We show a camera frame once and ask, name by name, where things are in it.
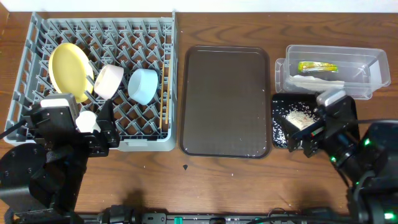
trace gray dish rack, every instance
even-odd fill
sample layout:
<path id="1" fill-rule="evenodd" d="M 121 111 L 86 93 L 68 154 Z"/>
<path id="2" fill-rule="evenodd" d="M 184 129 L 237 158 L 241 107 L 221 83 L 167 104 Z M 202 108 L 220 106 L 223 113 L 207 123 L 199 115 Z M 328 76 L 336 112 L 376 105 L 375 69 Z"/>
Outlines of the gray dish rack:
<path id="1" fill-rule="evenodd" d="M 79 46 L 88 56 L 95 78 L 102 66 L 124 68 L 123 80 L 112 97 L 116 127 L 121 136 L 120 151 L 170 151 L 176 143 L 177 115 L 177 18 L 96 18 L 43 19 L 33 13 L 22 53 L 6 129 L 44 97 L 56 93 L 49 77 L 49 58 L 61 43 Z M 164 63 L 164 92 L 161 92 Z M 127 84 L 138 68 L 153 69 L 159 76 L 157 94 L 148 105 L 140 105 L 127 93 Z M 94 85 L 94 80 L 87 77 Z M 88 100 L 79 103 L 80 111 L 99 113 L 105 102 L 95 92 L 85 93 Z M 169 107 L 166 118 L 166 107 Z M 34 142 L 25 126 L 8 135 L 14 146 Z"/>

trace white wall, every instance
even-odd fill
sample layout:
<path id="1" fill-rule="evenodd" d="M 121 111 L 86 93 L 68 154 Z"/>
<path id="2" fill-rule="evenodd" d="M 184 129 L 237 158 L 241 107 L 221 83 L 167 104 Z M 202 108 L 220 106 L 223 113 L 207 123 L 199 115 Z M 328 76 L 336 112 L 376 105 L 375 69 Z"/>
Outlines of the white wall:
<path id="1" fill-rule="evenodd" d="M 398 0 L 0 0 L 8 11 L 398 12 Z"/>

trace yellow candy wrapper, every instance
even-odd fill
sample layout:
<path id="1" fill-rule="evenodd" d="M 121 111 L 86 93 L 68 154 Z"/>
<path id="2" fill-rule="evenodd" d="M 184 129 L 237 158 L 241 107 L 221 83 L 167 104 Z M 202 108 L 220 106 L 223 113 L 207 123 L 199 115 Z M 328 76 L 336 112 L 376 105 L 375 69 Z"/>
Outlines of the yellow candy wrapper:
<path id="1" fill-rule="evenodd" d="M 299 62 L 298 72 L 338 72 L 338 67 L 326 62 Z"/>

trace plate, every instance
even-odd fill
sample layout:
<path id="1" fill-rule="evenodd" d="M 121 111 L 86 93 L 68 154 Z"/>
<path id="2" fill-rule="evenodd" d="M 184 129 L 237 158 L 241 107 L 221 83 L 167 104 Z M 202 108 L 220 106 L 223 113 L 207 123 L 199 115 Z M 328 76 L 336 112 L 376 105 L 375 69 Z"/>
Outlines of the plate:
<path id="1" fill-rule="evenodd" d="M 94 86 L 86 79 L 94 79 L 93 69 L 88 63 L 86 54 L 76 45 L 60 44 L 51 54 L 49 73 L 52 85 L 58 93 L 71 93 L 77 103 L 88 99 L 87 90 L 93 92 Z"/>

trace brown wood surface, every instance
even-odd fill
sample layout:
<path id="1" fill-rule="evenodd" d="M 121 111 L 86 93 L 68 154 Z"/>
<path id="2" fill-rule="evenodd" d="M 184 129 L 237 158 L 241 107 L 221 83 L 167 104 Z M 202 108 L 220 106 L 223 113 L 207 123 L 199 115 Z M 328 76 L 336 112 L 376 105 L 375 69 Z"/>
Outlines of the brown wood surface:
<path id="1" fill-rule="evenodd" d="M 0 40 L 0 128 L 4 128 L 31 13 L 12 12 Z M 41 13 L 44 17 L 159 17 L 170 13 Z M 398 117 L 398 15 L 308 13 L 178 13 L 178 98 L 185 52 L 194 45 L 263 48 L 274 64 L 290 44 L 379 48 L 387 52 L 392 83 L 357 101 L 359 119 Z M 361 134 L 366 126 L 361 126 Z M 0 143 L 0 156 L 11 146 Z M 111 151 L 91 158 L 76 206 L 100 212 L 113 204 L 165 208 L 180 213 L 267 213 L 330 206 L 346 213 L 346 187 L 325 154 L 274 149 L 261 160 L 190 157 L 170 152 Z M 0 203 L 0 214 L 7 209 Z"/>

